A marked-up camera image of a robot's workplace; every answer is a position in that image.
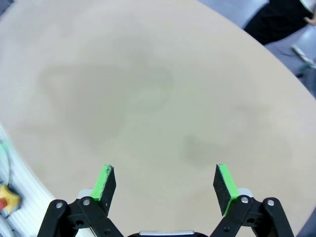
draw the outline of red button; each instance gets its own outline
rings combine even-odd
[[[6,206],[6,200],[4,198],[0,198],[0,210],[3,210]]]

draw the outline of round table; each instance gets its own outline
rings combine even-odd
[[[0,122],[56,198],[115,167],[109,217],[124,235],[210,234],[217,163],[257,200],[280,199],[294,233],[316,204],[316,101],[194,0],[19,1],[0,22],[0,99]]]

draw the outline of green gripper pad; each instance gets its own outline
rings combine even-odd
[[[239,196],[238,189],[225,164],[216,165],[213,186],[222,215],[225,216],[232,202]]]
[[[90,197],[99,202],[100,207],[109,214],[110,205],[116,188],[114,168],[111,165],[104,165],[98,177]]]

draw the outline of floor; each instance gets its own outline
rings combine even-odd
[[[200,0],[200,2],[211,7],[239,27],[243,27],[247,20],[267,0]],[[291,45],[296,44],[309,58],[316,57],[316,28],[307,26],[295,34],[271,43],[266,48],[277,57],[292,73],[297,74],[303,61],[292,51]],[[316,97],[316,73],[309,70],[300,79],[305,87]]]

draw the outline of yellow button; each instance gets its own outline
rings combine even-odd
[[[0,198],[5,199],[7,206],[4,210],[9,214],[20,204],[21,199],[19,195],[11,192],[7,185],[0,186]]]

